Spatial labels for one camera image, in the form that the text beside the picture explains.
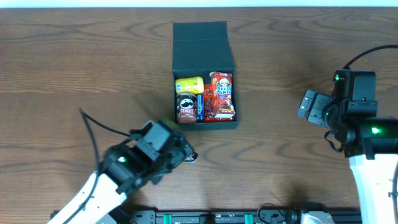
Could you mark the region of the small black candy wrapper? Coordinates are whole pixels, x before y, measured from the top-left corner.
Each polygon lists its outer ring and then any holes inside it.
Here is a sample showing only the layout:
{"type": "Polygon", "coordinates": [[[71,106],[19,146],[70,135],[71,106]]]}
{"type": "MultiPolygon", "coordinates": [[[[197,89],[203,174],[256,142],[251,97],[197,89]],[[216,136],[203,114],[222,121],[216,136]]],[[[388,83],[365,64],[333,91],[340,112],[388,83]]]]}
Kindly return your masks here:
{"type": "Polygon", "coordinates": [[[198,154],[196,152],[194,152],[193,154],[191,154],[190,156],[188,156],[187,158],[184,159],[184,162],[195,162],[198,159],[198,154]]]}

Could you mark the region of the red pringles can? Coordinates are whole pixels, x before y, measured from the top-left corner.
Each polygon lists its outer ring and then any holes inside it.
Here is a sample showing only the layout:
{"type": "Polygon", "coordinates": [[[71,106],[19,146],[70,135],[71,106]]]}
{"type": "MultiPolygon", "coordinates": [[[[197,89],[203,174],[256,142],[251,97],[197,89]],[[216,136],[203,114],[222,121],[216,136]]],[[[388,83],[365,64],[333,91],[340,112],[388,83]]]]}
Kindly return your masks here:
{"type": "Polygon", "coordinates": [[[181,93],[176,97],[178,123],[196,123],[197,97],[193,93],[181,93]]]}

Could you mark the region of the blue eclipse mint tin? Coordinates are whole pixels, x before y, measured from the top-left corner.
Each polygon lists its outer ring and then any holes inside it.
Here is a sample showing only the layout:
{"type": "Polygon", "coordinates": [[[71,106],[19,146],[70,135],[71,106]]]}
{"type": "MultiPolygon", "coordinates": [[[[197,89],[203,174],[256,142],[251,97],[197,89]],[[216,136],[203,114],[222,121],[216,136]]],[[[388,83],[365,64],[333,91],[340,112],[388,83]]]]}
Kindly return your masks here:
{"type": "Polygon", "coordinates": [[[205,102],[204,95],[197,95],[197,123],[203,123],[205,119],[205,102]]]}

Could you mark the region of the red panda biscuit box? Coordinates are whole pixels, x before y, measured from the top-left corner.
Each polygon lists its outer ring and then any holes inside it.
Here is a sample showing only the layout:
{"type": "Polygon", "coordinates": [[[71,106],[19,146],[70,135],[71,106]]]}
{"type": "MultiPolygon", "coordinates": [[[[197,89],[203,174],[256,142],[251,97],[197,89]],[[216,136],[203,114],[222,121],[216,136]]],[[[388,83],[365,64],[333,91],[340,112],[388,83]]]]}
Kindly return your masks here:
{"type": "Polygon", "coordinates": [[[211,72],[210,78],[213,116],[215,118],[232,118],[236,114],[232,102],[232,74],[211,72]]]}

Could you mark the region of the dark green box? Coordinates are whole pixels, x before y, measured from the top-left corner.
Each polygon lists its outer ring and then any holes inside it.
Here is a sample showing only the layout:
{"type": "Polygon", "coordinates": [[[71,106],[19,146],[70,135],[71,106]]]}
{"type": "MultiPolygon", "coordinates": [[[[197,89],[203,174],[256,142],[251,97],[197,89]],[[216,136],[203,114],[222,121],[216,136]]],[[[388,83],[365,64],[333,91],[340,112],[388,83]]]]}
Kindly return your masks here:
{"type": "Polygon", "coordinates": [[[202,77],[211,83],[211,72],[232,74],[231,101],[235,111],[236,77],[229,44],[227,22],[188,22],[173,24],[173,79],[202,77]]]}

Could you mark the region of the red hacks candy bag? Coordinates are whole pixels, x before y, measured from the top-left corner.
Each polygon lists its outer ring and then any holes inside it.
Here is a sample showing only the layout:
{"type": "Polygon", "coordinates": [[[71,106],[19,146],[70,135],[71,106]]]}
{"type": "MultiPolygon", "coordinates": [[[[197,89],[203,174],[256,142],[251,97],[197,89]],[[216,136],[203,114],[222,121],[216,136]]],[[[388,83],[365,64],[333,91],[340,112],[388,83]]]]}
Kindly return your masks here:
{"type": "Polygon", "coordinates": [[[215,123],[215,122],[225,122],[225,121],[234,121],[235,120],[235,115],[231,118],[215,118],[213,116],[213,103],[212,103],[212,86],[211,84],[205,85],[205,91],[204,91],[204,107],[205,107],[205,112],[204,112],[204,121],[206,123],[215,123]]]}

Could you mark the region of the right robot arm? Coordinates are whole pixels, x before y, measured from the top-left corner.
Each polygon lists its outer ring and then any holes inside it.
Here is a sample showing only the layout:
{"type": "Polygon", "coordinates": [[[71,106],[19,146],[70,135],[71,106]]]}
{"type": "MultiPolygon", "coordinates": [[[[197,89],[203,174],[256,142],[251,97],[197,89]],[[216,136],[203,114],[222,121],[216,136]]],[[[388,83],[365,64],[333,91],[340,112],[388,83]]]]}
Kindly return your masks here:
{"type": "Polygon", "coordinates": [[[297,117],[327,128],[349,160],[363,223],[397,223],[397,119],[378,117],[376,74],[337,70],[332,94],[307,90],[297,117]]]}

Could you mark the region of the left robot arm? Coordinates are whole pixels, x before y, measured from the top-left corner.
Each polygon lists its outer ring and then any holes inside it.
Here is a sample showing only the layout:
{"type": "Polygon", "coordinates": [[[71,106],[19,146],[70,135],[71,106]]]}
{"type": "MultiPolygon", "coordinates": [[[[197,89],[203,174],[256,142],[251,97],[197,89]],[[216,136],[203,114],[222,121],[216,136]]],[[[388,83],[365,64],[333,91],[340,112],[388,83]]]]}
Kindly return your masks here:
{"type": "Polygon", "coordinates": [[[98,223],[146,183],[158,184],[181,163],[197,157],[173,121],[148,121],[105,151],[97,170],[49,224],[98,223]]]}

